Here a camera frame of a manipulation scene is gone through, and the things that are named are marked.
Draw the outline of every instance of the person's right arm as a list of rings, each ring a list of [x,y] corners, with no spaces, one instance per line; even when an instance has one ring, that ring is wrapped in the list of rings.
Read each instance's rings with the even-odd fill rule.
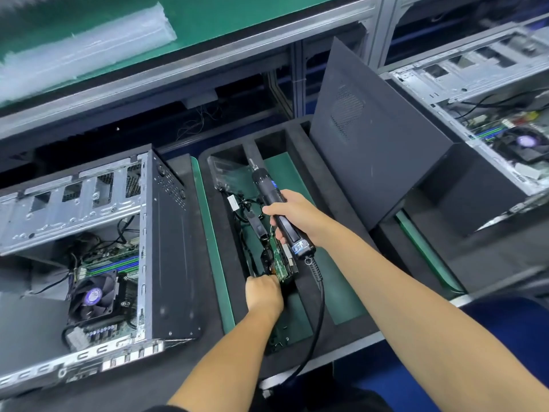
[[[264,213],[285,215],[326,249],[399,359],[440,409],[549,410],[549,390],[490,332],[302,195],[282,193],[288,202],[264,207]],[[276,233],[284,241],[278,229]]]

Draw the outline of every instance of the black sleeve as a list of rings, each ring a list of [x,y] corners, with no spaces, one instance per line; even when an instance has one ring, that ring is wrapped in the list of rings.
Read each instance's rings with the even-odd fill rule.
[[[155,406],[147,409],[145,412],[187,412],[185,409],[178,408],[177,406]]]

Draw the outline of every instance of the electric screwdriver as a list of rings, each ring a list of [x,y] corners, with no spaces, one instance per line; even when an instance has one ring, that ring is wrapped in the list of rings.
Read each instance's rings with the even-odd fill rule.
[[[254,165],[251,159],[250,164],[252,168],[251,178],[263,197],[265,205],[271,205],[275,202],[286,202],[286,199],[280,193],[278,186],[271,179],[267,170]],[[316,247],[303,231],[293,226],[283,215],[275,215],[274,219],[276,220],[277,227],[280,228],[282,235],[286,239],[286,243],[298,259],[305,259],[314,255]]]

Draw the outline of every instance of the human hand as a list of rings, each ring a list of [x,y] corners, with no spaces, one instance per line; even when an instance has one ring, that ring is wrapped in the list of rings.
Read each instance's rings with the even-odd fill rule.
[[[337,221],[317,209],[298,192],[283,189],[281,193],[288,202],[276,202],[263,207],[263,212],[271,216],[271,225],[276,227],[273,215],[284,215],[294,226],[305,232],[313,244],[324,247],[323,244],[330,234],[329,229],[331,226],[337,225]],[[276,229],[275,235],[281,243],[286,243],[279,228]]]
[[[276,322],[284,309],[280,282],[276,275],[248,277],[246,280],[246,303],[249,312],[263,312]]]

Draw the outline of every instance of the purple fan sticker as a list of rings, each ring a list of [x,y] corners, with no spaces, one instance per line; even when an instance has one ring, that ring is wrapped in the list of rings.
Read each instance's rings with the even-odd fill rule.
[[[538,145],[538,140],[532,136],[519,136],[517,137],[517,143],[522,147],[534,147]]]
[[[102,296],[103,292],[100,288],[93,288],[92,290],[88,291],[88,293],[86,293],[86,296],[84,297],[84,305],[95,305],[101,300]]]

